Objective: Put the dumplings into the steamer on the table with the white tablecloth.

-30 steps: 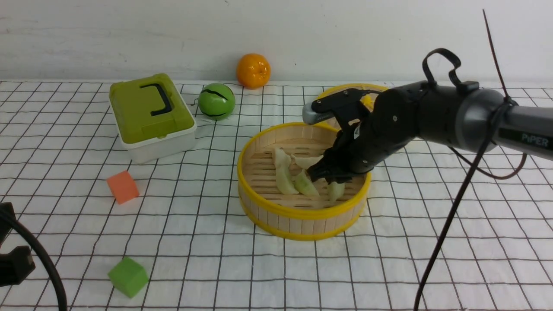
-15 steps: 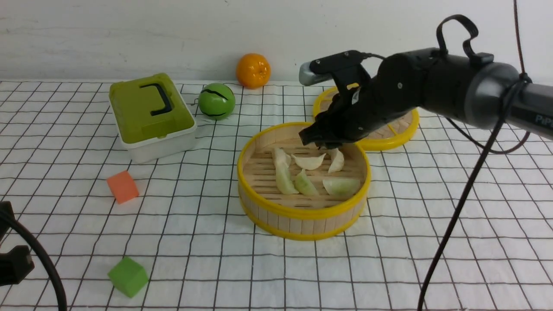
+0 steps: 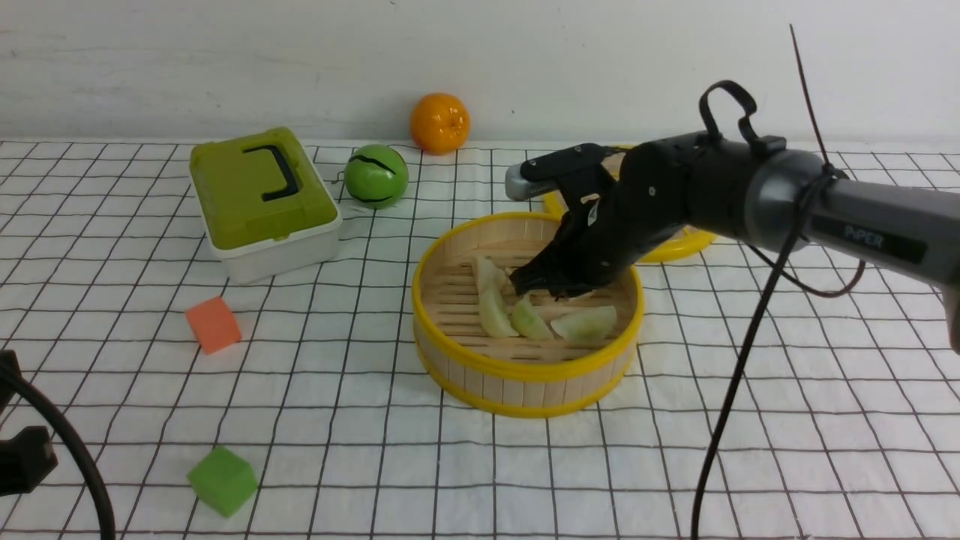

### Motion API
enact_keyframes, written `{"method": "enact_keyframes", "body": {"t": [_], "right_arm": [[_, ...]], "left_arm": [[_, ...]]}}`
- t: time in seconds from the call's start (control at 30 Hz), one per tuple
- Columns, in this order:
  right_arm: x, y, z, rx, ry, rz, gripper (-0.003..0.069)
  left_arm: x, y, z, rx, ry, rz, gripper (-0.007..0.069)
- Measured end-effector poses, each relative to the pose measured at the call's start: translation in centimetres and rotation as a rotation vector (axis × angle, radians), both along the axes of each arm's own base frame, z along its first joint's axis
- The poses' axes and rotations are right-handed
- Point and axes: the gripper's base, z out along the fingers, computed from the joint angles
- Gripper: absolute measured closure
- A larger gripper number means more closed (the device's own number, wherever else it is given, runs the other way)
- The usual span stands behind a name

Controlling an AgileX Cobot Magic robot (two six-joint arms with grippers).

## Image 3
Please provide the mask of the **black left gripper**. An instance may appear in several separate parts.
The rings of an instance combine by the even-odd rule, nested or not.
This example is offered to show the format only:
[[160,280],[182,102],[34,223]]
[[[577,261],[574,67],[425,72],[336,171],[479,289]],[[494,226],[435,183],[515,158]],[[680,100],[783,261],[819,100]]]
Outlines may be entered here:
[[[52,414],[53,405],[33,384],[22,376],[17,355],[10,349],[1,352],[1,410],[6,410],[15,396],[43,416]],[[10,439],[1,442],[1,496],[29,494],[58,465],[52,437],[47,428],[28,426]]]

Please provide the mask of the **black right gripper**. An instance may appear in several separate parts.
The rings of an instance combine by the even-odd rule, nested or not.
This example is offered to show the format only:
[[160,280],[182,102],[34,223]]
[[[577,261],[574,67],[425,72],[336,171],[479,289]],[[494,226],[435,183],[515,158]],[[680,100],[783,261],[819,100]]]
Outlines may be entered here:
[[556,301],[600,290],[686,223],[682,181],[623,173],[595,202],[567,211],[545,249],[508,280],[518,297],[541,291]]

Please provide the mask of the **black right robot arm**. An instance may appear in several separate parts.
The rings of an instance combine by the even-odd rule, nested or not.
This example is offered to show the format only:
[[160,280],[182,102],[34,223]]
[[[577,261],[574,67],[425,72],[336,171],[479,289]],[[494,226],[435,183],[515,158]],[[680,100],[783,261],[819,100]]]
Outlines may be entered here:
[[703,95],[705,130],[624,150],[618,178],[604,165],[615,148],[595,143],[508,168],[508,198],[558,191],[567,206],[545,249],[511,273],[514,291],[565,299],[600,290],[686,226],[768,251],[815,242],[940,290],[957,350],[958,194],[851,180],[783,137],[758,136],[757,103],[738,83],[714,89],[742,107],[741,141],[720,133]]

